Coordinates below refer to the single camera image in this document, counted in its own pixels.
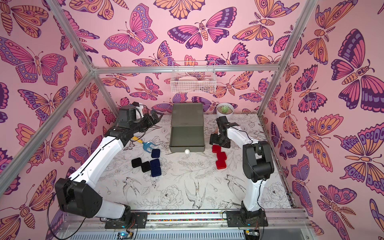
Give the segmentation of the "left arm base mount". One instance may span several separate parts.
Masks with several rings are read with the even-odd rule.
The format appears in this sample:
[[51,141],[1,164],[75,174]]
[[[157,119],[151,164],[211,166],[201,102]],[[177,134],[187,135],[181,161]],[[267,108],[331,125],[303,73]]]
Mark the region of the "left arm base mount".
[[132,212],[126,211],[119,219],[107,219],[105,229],[144,229],[148,220],[148,212]]

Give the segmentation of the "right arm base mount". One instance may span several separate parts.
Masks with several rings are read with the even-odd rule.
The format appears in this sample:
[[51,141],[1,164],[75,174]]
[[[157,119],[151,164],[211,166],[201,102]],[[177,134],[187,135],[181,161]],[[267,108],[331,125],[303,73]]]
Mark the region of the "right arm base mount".
[[227,225],[229,227],[267,227],[269,225],[265,211],[258,209],[250,212],[246,209],[240,209],[239,211],[225,211]]

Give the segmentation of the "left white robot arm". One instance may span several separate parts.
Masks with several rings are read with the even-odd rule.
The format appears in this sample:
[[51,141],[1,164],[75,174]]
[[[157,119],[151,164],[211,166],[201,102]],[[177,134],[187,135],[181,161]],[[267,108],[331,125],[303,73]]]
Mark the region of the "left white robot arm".
[[161,121],[162,113],[151,110],[143,114],[143,109],[139,103],[121,107],[96,150],[67,179],[57,180],[55,191],[61,211],[89,219],[130,219],[129,206],[104,200],[95,187],[106,167],[134,135],[145,133]]

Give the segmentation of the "three-drawer cabinet frame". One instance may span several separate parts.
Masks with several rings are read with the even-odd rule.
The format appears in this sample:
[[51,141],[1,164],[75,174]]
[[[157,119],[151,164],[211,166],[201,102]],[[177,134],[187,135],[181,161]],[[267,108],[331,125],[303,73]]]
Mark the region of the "three-drawer cabinet frame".
[[201,103],[178,103],[173,105],[172,127],[203,126],[204,112]]

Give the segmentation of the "black brooch box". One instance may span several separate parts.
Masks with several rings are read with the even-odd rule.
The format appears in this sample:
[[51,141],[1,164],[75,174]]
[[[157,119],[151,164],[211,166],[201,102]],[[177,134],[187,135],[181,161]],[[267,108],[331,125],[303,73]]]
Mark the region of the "black brooch box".
[[151,163],[148,162],[148,161],[147,162],[143,162],[141,164],[141,170],[142,170],[143,173],[146,173],[146,172],[150,171],[151,170]]
[[142,159],[141,158],[135,158],[131,160],[132,168],[138,168],[142,165]]

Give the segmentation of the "red brooch box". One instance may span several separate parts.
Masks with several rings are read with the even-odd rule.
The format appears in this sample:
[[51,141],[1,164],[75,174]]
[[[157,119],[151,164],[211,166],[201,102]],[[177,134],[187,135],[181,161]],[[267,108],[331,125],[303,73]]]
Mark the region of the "red brooch box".
[[226,161],[228,159],[227,154],[225,152],[219,152],[217,153],[217,159],[218,161]]
[[219,146],[219,145],[212,145],[212,152],[217,154],[217,153],[220,153],[222,151],[222,147]]
[[218,170],[226,169],[227,168],[226,161],[224,161],[224,160],[217,160],[216,161],[216,167],[217,167]]

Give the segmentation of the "small navy brooch box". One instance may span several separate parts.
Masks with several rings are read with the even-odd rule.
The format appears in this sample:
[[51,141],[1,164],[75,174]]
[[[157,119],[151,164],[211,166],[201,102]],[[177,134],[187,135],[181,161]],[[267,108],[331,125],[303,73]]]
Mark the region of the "small navy brooch box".
[[151,153],[151,157],[153,159],[158,159],[161,155],[161,150],[160,149],[153,149]]

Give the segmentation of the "grey top drawer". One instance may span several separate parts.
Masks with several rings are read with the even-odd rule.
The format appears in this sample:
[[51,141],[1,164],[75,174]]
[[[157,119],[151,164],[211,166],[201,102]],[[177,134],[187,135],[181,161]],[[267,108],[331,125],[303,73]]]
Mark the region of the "grey top drawer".
[[204,152],[206,148],[204,124],[171,125],[169,142],[171,153]]

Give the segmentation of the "aluminium front rail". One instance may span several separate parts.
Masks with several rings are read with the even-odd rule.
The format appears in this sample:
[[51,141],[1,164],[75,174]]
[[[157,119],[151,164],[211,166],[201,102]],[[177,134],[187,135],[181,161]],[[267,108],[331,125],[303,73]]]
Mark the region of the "aluminium front rail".
[[133,227],[106,229],[104,219],[69,215],[58,231],[68,240],[315,240],[299,209],[266,210],[264,220],[243,223],[235,210],[135,211]]

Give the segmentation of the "white potted succulent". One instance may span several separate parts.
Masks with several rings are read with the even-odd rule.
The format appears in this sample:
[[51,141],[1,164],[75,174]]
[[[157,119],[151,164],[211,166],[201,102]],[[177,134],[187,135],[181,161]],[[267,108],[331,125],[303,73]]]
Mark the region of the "white potted succulent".
[[235,108],[229,103],[220,103],[217,105],[217,118],[226,117],[228,122],[231,120],[232,115],[234,114]]

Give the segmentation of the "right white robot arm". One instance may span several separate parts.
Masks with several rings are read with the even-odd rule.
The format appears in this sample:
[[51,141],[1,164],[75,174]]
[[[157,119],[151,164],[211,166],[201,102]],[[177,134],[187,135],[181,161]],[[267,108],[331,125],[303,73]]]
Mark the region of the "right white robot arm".
[[260,205],[267,180],[275,171],[272,149],[267,141],[256,140],[237,123],[230,123],[224,116],[216,118],[218,133],[211,134],[210,144],[229,149],[231,142],[243,151],[243,172],[249,186],[242,200],[240,213],[258,216],[264,209]]

